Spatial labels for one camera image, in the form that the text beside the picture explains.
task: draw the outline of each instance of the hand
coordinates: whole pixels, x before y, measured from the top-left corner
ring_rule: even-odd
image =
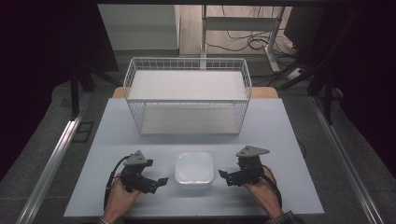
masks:
[[[120,175],[117,175],[111,184],[111,190],[108,195],[103,218],[108,223],[115,223],[134,205],[140,193],[141,191],[139,190],[135,190],[131,193],[127,192],[122,185]]]
[[[270,170],[264,168],[264,173],[275,182]],[[272,190],[271,185],[267,181],[260,179],[258,184],[245,184],[244,187],[247,188],[259,206],[264,209],[269,218],[277,218],[283,215],[283,211],[279,206],[277,197]]]

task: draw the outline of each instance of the wire basket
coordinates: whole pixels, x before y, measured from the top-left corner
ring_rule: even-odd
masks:
[[[244,59],[132,58],[124,80],[140,134],[239,134],[250,94]]]

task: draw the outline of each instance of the white table surface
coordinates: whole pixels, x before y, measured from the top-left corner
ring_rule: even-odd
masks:
[[[154,160],[142,175],[155,180],[169,176],[169,180],[155,194],[141,194],[127,217],[263,215],[245,188],[228,187],[219,176],[218,169],[238,170],[235,154],[245,145],[271,150],[261,160],[273,169],[284,211],[324,213],[281,99],[251,100],[238,136],[140,136],[125,100],[110,99],[64,216],[101,216],[108,176],[122,157],[139,149]],[[188,191],[177,186],[175,160],[181,151],[211,153],[215,177],[209,189]]]

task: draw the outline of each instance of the desk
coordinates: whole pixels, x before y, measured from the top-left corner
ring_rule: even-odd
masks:
[[[261,99],[250,101],[238,136],[141,136],[125,100],[110,99],[64,216],[101,216],[107,175],[98,174],[110,174],[117,161],[138,149],[147,159],[154,160],[142,175],[152,179],[169,176],[169,181],[155,194],[141,195],[127,217],[262,216],[263,211],[244,188],[228,187],[217,172],[238,170],[235,153],[245,145],[271,150],[270,154],[261,155],[261,160],[273,168],[286,211],[323,213],[282,100],[276,99],[272,88],[253,90]],[[204,191],[179,189],[174,178],[175,158],[181,151],[196,150],[212,154],[212,185]]]

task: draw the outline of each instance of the floor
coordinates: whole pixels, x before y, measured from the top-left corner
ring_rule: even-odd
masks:
[[[213,13],[220,13],[220,10],[221,8],[214,9]],[[215,39],[208,38],[207,41],[214,41]],[[228,46],[227,41],[224,41],[224,43],[221,41],[219,43],[213,42],[213,44],[223,44],[229,48],[237,48],[235,45]],[[191,45],[191,49],[183,50],[185,51],[182,51],[180,46],[180,54],[194,55],[199,52],[196,51],[199,50],[196,45]],[[217,51],[213,52],[213,55],[225,53],[225,51]],[[247,60],[249,72],[252,75],[252,82],[255,83],[255,86],[266,86],[270,82],[271,85],[278,85],[288,80],[288,77],[280,77],[272,81],[275,77],[266,58],[252,54],[249,52],[238,55],[238,57],[244,57]],[[292,62],[292,58],[287,59],[285,64],[290,62]],[[123,81],[127,66],[127,63],[119,60],[120,71],[108,74],[116,80]],[[95,75],[92,75],[92,78],[96,87],[91,93],[91,99],[82,118],[80,129],[74,134],[73,141],[64,155],[63,162],[49,187],[41,207],[38,209],[33,223],[74,224],[93,220],[91,218],[79,220],[63,218],[64,210],[78,181],[79,173],[106,108],[106,102],[116,88]],[[300,218],[306,223],[370,223],[355,190],[349,184],[349,179],[342,167],[340,158],[338,158],[331,141],[325,134],[318,115],[306,93],[306,87],[309,82],[310,80],[307,79],[287,90],[278,92],[290,117],[290,123],[296,138],[301,144],[300,147],[304,154],[305,162],[325,210],[324,215],[305,215],[300,216]],[[53,90],[52,103],[46,116],[37,127],[35,134],[20,157],[16,160],[6,177],[0,182],[0,223],[16,222],[35,187],[35,183],[46,166],[53,149],[55,149],[65,125],[70,120],[69,92],[70,84],[68,82],[59,85]],[[333,127],[337,131],[354,168],[369,190],[383,218],[383,223],[396,223],[396,214],[394,213],[396,210],[396,180],[358,130],[350,123],[338,103],[337,101],[332,103]],[[242,223],[244,221],[246,222],[245,219],[229,220],[227,218],[217,218],[207,220],[206,223]],[[166,221],[134,221],[134,223],[158,222]],[[191,223],[191,220],[175,220],[174,223],[177,222]],[[260,223],[262,219],[250,220],[249,222]]]

